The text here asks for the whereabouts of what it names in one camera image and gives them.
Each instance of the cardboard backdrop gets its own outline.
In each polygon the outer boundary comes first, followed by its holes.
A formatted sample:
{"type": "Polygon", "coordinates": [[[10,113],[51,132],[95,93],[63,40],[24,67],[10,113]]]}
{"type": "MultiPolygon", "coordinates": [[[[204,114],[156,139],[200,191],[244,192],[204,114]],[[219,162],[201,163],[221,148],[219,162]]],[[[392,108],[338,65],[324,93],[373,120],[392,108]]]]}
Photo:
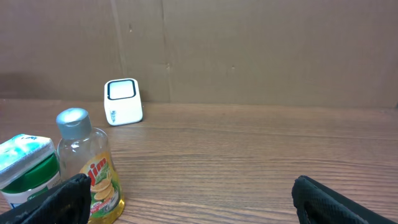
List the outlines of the cardboard backdrop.
{"type": "Polygon", "coordinates": [[[395,0],[4,0],[0,98],[395,107],[395,0]]]}

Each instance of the yellow liquid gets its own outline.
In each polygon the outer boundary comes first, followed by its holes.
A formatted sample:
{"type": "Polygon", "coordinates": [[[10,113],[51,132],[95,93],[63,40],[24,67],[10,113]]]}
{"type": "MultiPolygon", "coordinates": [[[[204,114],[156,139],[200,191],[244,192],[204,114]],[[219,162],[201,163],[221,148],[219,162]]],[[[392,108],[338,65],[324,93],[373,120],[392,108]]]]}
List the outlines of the yellow liquid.
{"type": "Polygon", "coordinates": [[[109,214],[101,217],[101,218],[91,218],[88,220],[88,224],[111,224],[113,223],[123,212],[124,210],[124,195],[118,203],[118,206],[112,210],[109,214]]]}

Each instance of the white lid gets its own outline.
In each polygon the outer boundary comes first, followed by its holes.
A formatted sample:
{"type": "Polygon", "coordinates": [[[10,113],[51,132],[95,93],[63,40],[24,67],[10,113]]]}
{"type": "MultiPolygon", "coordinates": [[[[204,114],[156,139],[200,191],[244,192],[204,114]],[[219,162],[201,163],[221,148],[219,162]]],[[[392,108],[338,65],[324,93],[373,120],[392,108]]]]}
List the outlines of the white lid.
{"type": "Polygon", "coordinates": [[[0,144],[0,189],[54,153],[49,138],[19,134],[0,144]]]}

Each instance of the bottle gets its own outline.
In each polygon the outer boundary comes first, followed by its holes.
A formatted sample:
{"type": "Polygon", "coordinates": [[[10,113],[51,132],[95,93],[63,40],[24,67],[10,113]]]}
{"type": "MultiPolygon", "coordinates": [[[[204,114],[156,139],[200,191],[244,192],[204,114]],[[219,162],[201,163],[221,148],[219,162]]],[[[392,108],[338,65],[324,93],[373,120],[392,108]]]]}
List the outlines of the bottle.
{"type": "Polygon", "coordinates": [[[90,224],[112,223],[122,214],[124,197],[114,168],[108,137],[92,128],[88,112],[70,108],[57,116],[62,139],[57,156],[63,180],[84,173],[91,178],[90,224]]]}

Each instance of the table surface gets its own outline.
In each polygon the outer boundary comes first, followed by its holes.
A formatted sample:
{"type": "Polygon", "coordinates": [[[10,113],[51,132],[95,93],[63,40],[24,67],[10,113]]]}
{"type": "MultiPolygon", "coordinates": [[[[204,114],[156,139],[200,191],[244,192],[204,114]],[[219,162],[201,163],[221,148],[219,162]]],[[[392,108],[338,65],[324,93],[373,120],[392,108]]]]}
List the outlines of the table surface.
{"type": "Polygon", "coordinates": [[[146,103],[143,122],[110,127],[100,102],[0,100],[0,141],[58,144],[69,107],[109,136],[126,196],[116,223],[298,223],[300,175],[398,222],[397,110],[146,103]]]}

